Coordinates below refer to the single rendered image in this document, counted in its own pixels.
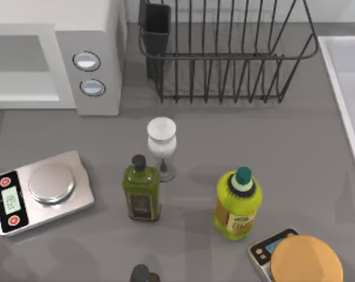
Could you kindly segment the dark green square bottle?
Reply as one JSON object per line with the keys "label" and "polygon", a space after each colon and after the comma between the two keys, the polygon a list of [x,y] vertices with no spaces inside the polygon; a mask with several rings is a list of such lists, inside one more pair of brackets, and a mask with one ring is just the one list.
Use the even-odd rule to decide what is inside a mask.
{"label": "dark green square bottle", "polygon": [[137,154],[125,171],[122,187],[127,203],[128,216],[132,220],[157,221],[160,217],[159,171],[148,166],[146,158]]}

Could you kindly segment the silver kitchen scale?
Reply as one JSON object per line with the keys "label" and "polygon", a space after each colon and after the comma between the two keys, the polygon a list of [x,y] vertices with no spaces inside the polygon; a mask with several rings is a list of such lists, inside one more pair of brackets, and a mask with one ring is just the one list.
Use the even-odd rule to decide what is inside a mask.
{"label": "silver kitchen scale", "polygon": [[77,151],[21,166],[0,174],[0,235],[16,235],[93,203]]}

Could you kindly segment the kitchen scale with orange plate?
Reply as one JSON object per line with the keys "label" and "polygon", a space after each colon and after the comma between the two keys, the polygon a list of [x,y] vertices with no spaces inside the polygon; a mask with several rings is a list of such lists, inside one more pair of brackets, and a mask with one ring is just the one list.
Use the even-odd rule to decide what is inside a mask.
{"label": "kitchen scale with orange plate", "polygon": [[344,282],[336,252],[324,241],[290,227],[248,247],[261,282]]}

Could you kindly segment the brown bottle with black cap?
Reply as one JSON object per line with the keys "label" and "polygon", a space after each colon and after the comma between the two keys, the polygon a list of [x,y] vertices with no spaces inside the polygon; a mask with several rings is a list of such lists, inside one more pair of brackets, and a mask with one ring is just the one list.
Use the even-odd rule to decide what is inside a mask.
{"label": "brown bottle with black cap", "polygon": [[129,282],[161,282],[157,273],[153,273],[144,264],[133,267]]}

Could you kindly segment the round grey microwave knob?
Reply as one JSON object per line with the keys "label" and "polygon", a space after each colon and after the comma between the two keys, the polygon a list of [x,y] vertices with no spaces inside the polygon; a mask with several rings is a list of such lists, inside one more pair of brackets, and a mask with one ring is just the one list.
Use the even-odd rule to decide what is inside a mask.
{"label": "round grey microwave knob", "polygon": [[101,65],[100,58],[95,53],[90,51],[74,54],[72,61],[75,67],[85,72],[93,72]]}
{"label": "round grey microwave knob", "polygon": [[80,83],[81,92],[86,96],[99,97],[106,92],[106,86],[97,79],[89,79]]}

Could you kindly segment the pale microwave oven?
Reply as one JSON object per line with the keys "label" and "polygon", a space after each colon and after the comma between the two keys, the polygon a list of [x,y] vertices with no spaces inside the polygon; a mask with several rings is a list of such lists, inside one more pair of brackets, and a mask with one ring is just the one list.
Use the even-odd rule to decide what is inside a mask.
{"label": "pale microwave oven", "polygon": [[[82,116],[119,114],[127,45],[124,0],[0,0],[0,109],[74,109]],[[93,72],[74,54],[95,53]],[[99,97],[80,83],[97,79]]]}

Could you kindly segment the white goblet glass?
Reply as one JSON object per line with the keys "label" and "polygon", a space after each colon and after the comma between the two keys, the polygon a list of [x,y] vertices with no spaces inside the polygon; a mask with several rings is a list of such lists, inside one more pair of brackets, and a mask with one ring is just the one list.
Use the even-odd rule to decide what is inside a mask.
{"label": "white goblet glass", "polygon": [[177,148],[176,131],[175,122],[168,117],[155,117],[147,125],[147,145],[158,159],[155,168],[160,173],[160,182],[169,182],[175,176],[175,167],[167,159]]}

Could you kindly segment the yellow-green bottle with teal cap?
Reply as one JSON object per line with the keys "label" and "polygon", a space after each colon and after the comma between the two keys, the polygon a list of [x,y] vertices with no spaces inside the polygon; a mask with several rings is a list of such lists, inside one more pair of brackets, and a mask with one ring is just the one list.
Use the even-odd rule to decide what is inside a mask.
{"label": "yellow-green bottle with teal cap", "polygon": [[230,240],[245,238],[252,231],[262,200],[262,188],[249,167],[225,173],[217,183],[214,226]]}

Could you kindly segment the black cutlery holder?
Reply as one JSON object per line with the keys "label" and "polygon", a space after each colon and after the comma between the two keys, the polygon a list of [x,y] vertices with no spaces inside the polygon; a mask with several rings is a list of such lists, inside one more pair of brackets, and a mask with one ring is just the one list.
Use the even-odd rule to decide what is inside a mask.
{"label": "black cutlery holder", "polygon": [[147,54],[165,56],[170,34],[171,7],[140,0],[138,23]]}

